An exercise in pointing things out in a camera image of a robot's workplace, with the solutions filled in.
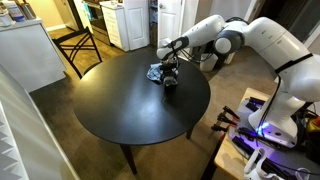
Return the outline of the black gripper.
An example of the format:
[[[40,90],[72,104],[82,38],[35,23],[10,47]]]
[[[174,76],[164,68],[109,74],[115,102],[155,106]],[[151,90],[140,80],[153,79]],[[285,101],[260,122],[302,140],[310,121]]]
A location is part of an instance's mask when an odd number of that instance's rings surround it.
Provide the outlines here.
[[[161,63],[160,70],[162,73],[160,75],[160,80],[164,86],[176,86],[178,84],[178,67],[179,62],[175,57]]]

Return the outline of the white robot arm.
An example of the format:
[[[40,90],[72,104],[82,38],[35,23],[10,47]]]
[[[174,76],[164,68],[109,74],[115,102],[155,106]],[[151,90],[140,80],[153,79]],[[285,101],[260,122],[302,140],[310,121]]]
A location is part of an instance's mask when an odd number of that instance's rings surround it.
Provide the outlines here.
[[[157,50],[165,66],[164,84],[175,85],[174,57],[185,48],[212,41],[213,54],[229,55],[244,50],[262,60],[278,77],[278,87],[248,123],[257,134],[279,145],[292,148],[298,144],[298,128],[292,115],[307,102],[320,101],[320,59],[301,41],[277,22],[260,17],[248,23],[242,19],[225,20],[212,15],[194,25]]]

